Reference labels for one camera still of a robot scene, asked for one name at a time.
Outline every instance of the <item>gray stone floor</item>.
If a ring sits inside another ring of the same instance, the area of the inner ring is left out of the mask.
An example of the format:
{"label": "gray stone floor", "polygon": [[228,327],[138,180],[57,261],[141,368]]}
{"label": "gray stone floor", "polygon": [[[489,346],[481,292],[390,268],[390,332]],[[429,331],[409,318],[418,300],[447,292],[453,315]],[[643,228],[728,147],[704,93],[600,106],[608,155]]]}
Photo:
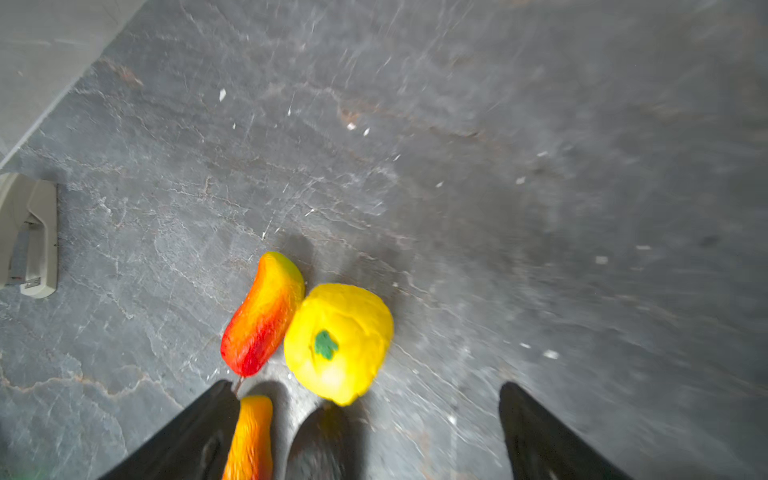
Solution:
{"label": "gray stone floor", "polygon": [[[514,379],[639,479],[764,478],[762,2],[150,0],[11,159],[0,474],[96,478],[215,379],[259,255],[396,318],[365,478],[509,478]],[[318,399],[279,353],[276,478]]]}
{"label": "gray stone floor", "polygon": [[0,3],[0,160],[80,78],[143,3]]}

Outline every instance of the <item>toy fruit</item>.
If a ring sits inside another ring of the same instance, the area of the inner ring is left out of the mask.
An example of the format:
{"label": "toy fruit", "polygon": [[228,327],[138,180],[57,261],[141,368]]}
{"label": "toy fruit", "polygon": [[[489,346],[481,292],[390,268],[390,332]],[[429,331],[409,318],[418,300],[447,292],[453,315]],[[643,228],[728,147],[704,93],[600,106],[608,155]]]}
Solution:
{"label": "toy fruit", "polygon": [[240,400],[240,416],[223,480],[272,478],[271,422],[272,401],[266,396],[247,396]]}
{"label": "toy fruit", "polygon": [[394,329],[389,309],[368,290],[320,285],[288,328],[286,364],[306,388],[347,406],[371,386]]}
{"label": "toy fruit", "polygon": [[303,298],[296,265],[277,252],[262,255],[248,296],[224,330],[224,362],[239,376],[256,375],[283,341]]}

